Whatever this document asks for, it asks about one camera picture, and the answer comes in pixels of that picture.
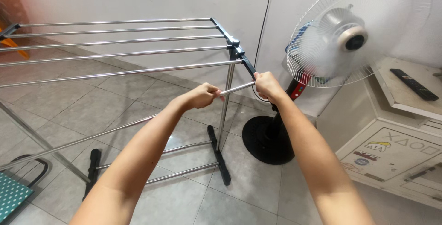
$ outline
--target green polka dot cushion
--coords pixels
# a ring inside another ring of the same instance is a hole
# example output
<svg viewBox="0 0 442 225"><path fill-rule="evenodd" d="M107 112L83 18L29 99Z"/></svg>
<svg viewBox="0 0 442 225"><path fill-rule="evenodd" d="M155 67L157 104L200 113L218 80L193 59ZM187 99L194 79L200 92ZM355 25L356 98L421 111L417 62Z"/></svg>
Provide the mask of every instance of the green polka dot cushion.
<svg viewBox="0 0 442 225"><path fill-rule="evenodd" d="M33 192L0 172L0 223Z"/></svg>

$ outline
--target tiled floor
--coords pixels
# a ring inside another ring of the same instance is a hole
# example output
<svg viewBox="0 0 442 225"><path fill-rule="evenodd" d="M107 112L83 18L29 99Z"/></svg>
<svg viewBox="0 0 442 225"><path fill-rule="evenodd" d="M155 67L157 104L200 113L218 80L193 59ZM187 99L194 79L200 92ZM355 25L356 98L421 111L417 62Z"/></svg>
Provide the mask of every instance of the tiled floor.
<svg viewBox="0 0 442 225"><path fill-rule="evenodd" d="M48 49L33 59L73 56ZM0 56L0 62L20 60L18 54ZM123 69L98 61L70 61L0 68L0 82L30 81L56 77L117 72ZM145 75L65 82L0 90L0 98L53 146L62 145L140 118L157 114L188 88ZM166 149L208 141L207 125L219 126L221 101L205 109L186 112ZM187 174L144 188L131 224L321 224L306 182L296 163L264 164L253 158L242 143L245 122L258 115L273 116L271 108L253 99L229 102L224 139L224 159L232 176L224 186L217 169ZM111 163L143 124L89 140L61 151L87 173L92 149L102 151L102 164ZM0 114L0 164L43 149ZM84 183L55 160L49 173L33 189L36 193L10 219L10 224L66 224L81 204ZM210 145L164 155L152 178L215 162ZM20 165L8 174L29 183L41 171L36 163ZM378 224L440 224L442 212L378 189L357 183Z"/></svg>

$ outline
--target white wire fan guard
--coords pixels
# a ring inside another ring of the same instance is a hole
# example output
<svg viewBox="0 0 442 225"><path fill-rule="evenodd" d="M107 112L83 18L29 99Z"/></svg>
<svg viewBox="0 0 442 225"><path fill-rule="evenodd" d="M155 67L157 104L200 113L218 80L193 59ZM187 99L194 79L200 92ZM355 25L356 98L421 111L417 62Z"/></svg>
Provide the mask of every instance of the white wire fan guard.
<svg viewBox="0 0 442 225"><path fill-rule="evenodd" d="M296 25L287 69L312 87L361 80L406 32L425 24L430 9L431 0L318 0Z"/></svg>

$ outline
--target black remote control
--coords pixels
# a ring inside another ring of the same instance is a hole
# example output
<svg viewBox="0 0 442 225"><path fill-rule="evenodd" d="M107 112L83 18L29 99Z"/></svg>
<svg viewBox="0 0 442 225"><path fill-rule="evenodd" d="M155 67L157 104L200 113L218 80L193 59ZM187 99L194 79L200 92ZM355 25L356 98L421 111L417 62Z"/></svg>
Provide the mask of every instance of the black remote control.
<svg viewBox="0 0 442 225"><path fill-rule="evenodd" d="M433 92L429 91L426 87L422 86L422 84L418 83L414 78L407 75L400 69L390 69L393 74L399 77L408 87L410 87L416 94L418 94L425 101L436 101L439 100L439 97L435 95Z"/></svg>

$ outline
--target black round fan base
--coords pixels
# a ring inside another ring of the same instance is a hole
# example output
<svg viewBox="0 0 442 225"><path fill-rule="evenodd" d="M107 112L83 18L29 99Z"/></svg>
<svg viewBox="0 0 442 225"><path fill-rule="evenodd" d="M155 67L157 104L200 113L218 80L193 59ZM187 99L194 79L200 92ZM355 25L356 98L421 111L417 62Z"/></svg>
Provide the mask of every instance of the black round fan base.
<svg viewBox="0 0 442 225"><path fill-rule="evenodd" d="M257 116L247 121L242 133L243 142L258 160L267 164L285 164L292 160L295 154L284 124L275 138L267 137L266 130L272 120L269 116Z"/></svg>

